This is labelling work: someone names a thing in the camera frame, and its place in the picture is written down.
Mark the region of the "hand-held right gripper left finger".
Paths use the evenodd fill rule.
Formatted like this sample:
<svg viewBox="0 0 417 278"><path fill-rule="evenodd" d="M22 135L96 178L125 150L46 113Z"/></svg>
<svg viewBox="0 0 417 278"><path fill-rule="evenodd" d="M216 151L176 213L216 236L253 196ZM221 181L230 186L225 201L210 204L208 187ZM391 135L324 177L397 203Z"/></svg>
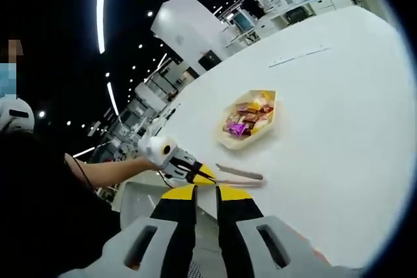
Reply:
<svg viewBox="0 0 417 278"><path fill-rule="evenodd" d="M110 239L102 256L61 277L187 277L195 247L197 186L170 189L150 217Z"/></svg>

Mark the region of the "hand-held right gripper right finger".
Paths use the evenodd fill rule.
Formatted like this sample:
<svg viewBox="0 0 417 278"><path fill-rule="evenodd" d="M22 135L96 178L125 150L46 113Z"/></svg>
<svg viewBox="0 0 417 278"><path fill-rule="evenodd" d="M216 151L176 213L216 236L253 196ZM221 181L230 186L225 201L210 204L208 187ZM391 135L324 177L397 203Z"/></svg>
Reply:
<svg viewBox="0 0 417 278"><path fill-rule="evenodd" d="M330 265L243 189L216 186L219 245L228 277L329 277Z"/></svg>

